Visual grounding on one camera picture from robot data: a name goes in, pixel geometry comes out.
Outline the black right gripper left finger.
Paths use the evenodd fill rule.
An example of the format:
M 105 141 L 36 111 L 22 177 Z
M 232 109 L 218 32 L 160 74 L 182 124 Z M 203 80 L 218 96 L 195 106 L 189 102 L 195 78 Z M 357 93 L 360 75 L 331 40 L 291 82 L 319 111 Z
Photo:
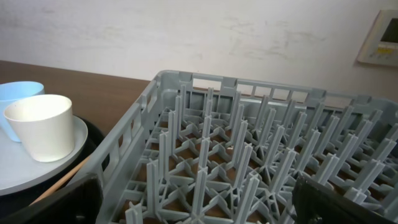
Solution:
M 103 202 L 101 182 L 87 174 L 52 195 L 1 219 L 1 224 L 95 223 Z

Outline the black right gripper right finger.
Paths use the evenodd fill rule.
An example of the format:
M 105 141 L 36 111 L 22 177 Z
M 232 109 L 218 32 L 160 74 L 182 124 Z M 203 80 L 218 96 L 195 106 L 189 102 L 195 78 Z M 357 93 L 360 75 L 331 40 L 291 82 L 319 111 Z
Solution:
M 328 189 L 322 184 L 303 176 L 297 177 L 292 205 L 292 219 L 298 224 L 394 224 L 378 213 Z

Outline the light blue cup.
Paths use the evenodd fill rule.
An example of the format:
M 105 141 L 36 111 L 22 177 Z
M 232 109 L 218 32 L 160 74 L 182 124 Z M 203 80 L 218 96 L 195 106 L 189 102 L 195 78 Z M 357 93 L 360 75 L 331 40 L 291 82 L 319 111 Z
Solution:
M 1 129 L 14 142 L 20 142 L 4 116 L 4 110 L 13 102 L 45 93 L 44 85 L 33 81 L 19 81 L 1 84 Z

